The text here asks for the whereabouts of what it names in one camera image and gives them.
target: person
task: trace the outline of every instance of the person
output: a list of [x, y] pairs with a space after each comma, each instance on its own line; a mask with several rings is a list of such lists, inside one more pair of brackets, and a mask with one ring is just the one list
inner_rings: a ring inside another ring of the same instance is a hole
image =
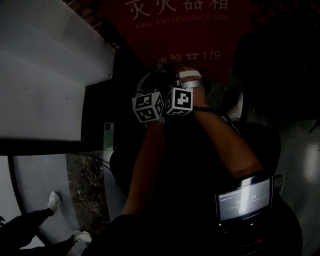
[[[176, 68], [178, 72], [194, 70], [188, 65]], [[200, 79], [200, 76], [188, 76], [182, 82]], [[193, 105], [209, 107], [203, 86], [193, 89]], [[199, 253], [212, 248], [215, 242], [213, 187], [221, 183], [222, 168], [228, 172], [223, 178], [226, 180], [263, 169], [245, 139], [217, 114], [193, 111], [189, 117], [165, 118], [166, 131], [175, 132], [167, 132], [165, 136], [162, 120], [147, 124], [124, 209], [93, 239], [83, 256], [103, 251], [106, 255], [160, 254], [168, 250]], [[120, 169], [129, 162], [123, 161], [124, 157], [134, 155], [134, 150], [127, 152], [121, 152]], [[114, 170], [113, 157], [117, 156], [111, 157], [111, 170]], [[170, 182], [163, 185], [163, 180]]]
[[47, 218], [58, 215], [59, 204], [60, 196], [53, 191], [50, 194], [47, 209], [37, 210], [26, 215], [15, 217], [6, 224], [1, 222], [1, 250], [3, 252], [7, 251], [10, 252], [10, 254], [21, 256], [63, 256], [67, 255], [72, 247], [78, 242], [90, 243], [92, 238], [88, 232], [75, 230], [73, 235], [63, 242], [44, 247], [20, 249], [30, 244], [39, 231], [39, 226], [41, 226]]

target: wire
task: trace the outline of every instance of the wire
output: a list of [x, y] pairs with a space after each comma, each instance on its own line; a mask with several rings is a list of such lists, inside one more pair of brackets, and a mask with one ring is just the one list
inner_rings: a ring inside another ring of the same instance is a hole
[[110, 167], [106, 166], [104, 163], [108, 164], [110, 166], [110, 163], [106, 160], [101, 159], [100, 157], [96, 157], [90, 154], [86, 154], [86, 153], [72, 153], [73, 155], [80, 155], [80, 156], [87, 156], [87, 157], [91, 157], [93, 159], [96, 159], [99, 161], [100, 164], [102, 164], [104, 167], [106, 167], [109, 171], [111, 171]]

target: sneaker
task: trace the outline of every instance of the sneaker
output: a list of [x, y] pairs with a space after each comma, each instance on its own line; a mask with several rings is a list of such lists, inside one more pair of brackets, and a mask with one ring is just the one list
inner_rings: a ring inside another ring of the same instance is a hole
[[58, 215], [58, 207], [60, 204], [60, 195], [58, 195], [56, 192], [52, 191], [50, 194], [49, 203], [47, 204], [48, 208], [53, 211], [53, 215]]
[[91, 243], [92, 241], [92, 237], [91, 235], [86, 232], [86, 231], [79, 231], [79, 230], [75, 230], [73, 232], [73, 236], [74, 236], [74, 242], [81, 242], [81, 243]]
[[230, 111], [227, 113], [232, 122], [240, 121], [243, 105], [244, 94], [240, 92], [237, 104], [233, 106], [233, 108], [231, 108]]

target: white wall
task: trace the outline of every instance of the white wall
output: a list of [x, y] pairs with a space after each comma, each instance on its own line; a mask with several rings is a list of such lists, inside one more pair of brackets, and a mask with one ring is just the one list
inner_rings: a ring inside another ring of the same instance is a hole
[[[0, 206], [0, 216], [5, 219], [6, 223], [21, 215], [11, 182], [7, 156], [0, 156]], [[24, 248], [42, 246], [44, 244], [35, 236], [32, 242]]]
[[61, 0], [0, 2], [0, 138], [81, 139], [85, 86], [115, 51]]

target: forearm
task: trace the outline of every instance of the forearm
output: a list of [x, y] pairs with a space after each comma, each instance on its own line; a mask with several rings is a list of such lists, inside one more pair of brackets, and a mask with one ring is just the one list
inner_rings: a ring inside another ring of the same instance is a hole
[[164, 155], [164, 125], [162, 122], [153, 122], [147, 127], [134, 165], [123, 214], [142, 216], [148, 210], [154, 198], [156, 179], [162, 168]]
[[242, 177], [262, 169], [250, 146], [220, 116], [194, 111], [194, 117], [209, 135], [219, 158], [233, 177]]

